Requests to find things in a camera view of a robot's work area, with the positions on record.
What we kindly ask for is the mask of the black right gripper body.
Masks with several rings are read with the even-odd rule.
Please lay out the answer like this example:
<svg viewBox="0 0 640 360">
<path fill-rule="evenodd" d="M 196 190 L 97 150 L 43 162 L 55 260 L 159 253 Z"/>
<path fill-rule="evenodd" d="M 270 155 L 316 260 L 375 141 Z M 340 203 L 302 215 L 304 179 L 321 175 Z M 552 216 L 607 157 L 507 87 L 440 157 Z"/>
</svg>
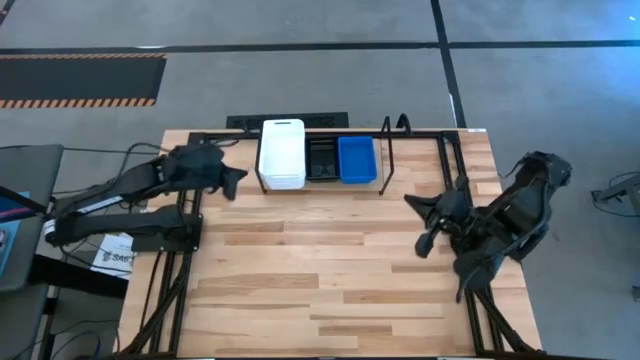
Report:
<svg viewBox="0 0 640 360">
<path fill-rule="evenodd" d="M 470 211 L 471 206 L 462 191 L 444 192 L 435 205 L 438 228 L 451 235 L 461 235 Z"/>
</svg>

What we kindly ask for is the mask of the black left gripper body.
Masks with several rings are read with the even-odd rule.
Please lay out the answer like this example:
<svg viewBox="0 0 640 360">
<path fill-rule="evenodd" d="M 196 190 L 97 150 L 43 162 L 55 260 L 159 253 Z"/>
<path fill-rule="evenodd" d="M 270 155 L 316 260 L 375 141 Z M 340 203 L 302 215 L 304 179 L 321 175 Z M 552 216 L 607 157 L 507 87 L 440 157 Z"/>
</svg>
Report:
<svg viewBox="0 0 640 360">
<path fill-rule="evenodd" d="M 213 144 L 177 146 L 169 152 L 169 189 L 171 191 L 222 186 L 224 152 Z"/>
</svg>

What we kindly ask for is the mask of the blue plastic basket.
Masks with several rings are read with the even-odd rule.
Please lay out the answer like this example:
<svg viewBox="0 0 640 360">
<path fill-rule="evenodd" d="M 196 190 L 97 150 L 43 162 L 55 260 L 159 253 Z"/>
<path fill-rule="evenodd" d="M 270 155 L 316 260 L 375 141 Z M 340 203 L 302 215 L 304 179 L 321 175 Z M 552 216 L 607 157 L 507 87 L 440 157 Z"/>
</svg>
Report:
<svg viewBox="0 0 640 360">
<path fill-rule="evenodd" d="M 338 138 L 340 179 L 345 184 L 368 184 L 377 178 L 372 137 Z"/>
</svg>

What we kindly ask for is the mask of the black plastic basket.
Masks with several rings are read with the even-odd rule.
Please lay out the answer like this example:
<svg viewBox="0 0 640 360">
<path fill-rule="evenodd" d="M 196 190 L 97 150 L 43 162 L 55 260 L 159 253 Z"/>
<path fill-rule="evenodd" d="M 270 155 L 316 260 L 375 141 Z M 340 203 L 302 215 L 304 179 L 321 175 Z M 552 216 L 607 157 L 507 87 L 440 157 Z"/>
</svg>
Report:
<svg viewBox="0 0 640 360">
<path fill-rule="evenodd" d="M 310 182 L 334 182 L 340 177 L 337 139 L 311 138 L 305 142 L 306 179 Z"/>
</svg>

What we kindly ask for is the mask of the black perforated metal panel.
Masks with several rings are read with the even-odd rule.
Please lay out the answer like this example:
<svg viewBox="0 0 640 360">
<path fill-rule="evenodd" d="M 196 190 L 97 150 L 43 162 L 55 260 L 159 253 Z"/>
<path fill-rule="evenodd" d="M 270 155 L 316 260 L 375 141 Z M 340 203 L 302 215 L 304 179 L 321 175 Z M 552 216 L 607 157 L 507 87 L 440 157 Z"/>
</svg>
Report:
<svg viewBox="0 0 640 360">
<path fill-rule="evenodd" d="M 266 120 L 300 119 L 306 128 L 348 128 L 347 112 L 290 113 L 230 115 L 226 118 L 227 129 L 253 130 L 260 129 Z"/>
</svg>

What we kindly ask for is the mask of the printed white paper sheet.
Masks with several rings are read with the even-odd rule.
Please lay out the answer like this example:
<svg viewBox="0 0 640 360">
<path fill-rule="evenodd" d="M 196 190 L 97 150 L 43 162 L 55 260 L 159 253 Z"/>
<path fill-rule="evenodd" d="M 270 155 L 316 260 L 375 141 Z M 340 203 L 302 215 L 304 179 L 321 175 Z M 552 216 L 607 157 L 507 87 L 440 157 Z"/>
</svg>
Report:
<svg viewBox="0 0 640 360">
<path fill-rule="evenodd" d="M 128 280 L 133 270 L 133 238 L 126 233 L 106 234 L 97 249 L 91 270 Z"/>
</svg>

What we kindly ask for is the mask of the black mat with striped edge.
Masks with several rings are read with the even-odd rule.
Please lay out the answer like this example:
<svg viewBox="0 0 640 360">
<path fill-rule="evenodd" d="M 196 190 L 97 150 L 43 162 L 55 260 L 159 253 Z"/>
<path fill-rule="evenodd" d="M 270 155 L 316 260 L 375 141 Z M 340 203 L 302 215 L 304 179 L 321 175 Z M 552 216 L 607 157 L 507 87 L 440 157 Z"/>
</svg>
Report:
<svg viewBox="0 0 640 360">
<path fill-rule="evenodd" d="M 151 107 L 165 54 L 0 55 L 0 109 Z"/>
</svg>

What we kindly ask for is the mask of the black beam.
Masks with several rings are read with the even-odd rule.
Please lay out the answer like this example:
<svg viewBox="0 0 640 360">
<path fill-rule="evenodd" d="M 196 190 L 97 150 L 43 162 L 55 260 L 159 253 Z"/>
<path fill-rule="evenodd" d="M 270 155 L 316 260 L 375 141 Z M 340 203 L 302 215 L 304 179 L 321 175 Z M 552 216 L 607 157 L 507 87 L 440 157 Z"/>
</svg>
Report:
<svg viewBox="0 0 640 360">
<path fill-rule="evenodd" d="M 42 255 L 34 256 L 27 281 L 119 299 L 125 297 L 128 287 L 126 279 Z"/>
</svg>

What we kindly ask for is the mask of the grey chair base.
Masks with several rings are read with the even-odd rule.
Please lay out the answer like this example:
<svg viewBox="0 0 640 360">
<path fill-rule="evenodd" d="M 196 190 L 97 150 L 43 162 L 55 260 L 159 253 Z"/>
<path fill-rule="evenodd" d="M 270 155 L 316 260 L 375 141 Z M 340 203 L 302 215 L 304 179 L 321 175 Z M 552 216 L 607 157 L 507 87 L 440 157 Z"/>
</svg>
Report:
<svg viewBox="0 0 640 360">
<path fill-rule="evenodd" d="M 604 204 L 611 199 L 627 197 L 633 209 L 632 214 L 620 214 L 622 217 L 640 217 L 640 171 L 627 172 L 615 175 L 611 179 L 609 187 L 604 190 L 591 192 L 595 204 Z"/>
</svg>

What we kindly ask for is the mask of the blue screen panel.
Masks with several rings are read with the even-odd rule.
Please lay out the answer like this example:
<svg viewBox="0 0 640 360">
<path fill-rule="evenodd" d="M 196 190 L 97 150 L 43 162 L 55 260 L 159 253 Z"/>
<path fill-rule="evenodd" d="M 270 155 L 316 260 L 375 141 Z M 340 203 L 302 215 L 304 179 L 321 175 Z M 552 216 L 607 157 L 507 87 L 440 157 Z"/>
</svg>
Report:
<svg viewBox="0 0 640 360">
<path fill-rule="evenodd" d="M 20 221 L 34 214 L 30 207 L 0 195 L 0 277 L 8 262 Z"/>
</svg>

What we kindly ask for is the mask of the black metal rig frame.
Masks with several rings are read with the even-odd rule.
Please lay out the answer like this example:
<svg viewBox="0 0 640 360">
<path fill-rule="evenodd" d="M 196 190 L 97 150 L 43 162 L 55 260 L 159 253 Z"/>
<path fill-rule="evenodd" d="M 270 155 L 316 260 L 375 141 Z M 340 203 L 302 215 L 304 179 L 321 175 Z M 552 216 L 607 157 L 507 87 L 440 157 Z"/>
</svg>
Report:
<svg viewBox="0 0 640 360">
<path fill-rule="evenodd" d="M 263 193 L 255 175 L 234 201 L 189 194 L 204 218 L 197 251 L 142 254 L 134 262 L 118 328 L 132 347 L 141 319 L 179 268 L 186 285 L 144 346 L 183 358 L 474 356 L 505 350 L 477 298 L 456 300 L 445 235 L 421 259 L 423 232 L 405 194 L 434 196 L 454 178 L 485 205 L 500 194 L 486 134 L 394 131 L 394 176 L 384 194 Z"/>
</svg>

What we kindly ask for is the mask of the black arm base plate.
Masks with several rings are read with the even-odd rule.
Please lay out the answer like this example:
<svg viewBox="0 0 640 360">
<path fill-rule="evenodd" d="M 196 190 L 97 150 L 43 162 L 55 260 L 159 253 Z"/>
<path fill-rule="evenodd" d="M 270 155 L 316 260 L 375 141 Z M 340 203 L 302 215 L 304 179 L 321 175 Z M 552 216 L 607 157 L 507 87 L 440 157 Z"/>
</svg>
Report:
<svg viewBox="0 0 640 360">
<path fill-rule="evenodd" d="M 132 241 L 133 252 L 192 252 L 200 247 L 200 233 L 184 234 L 170 238 L 163 234 L 135 236 Z"/>
</svg>

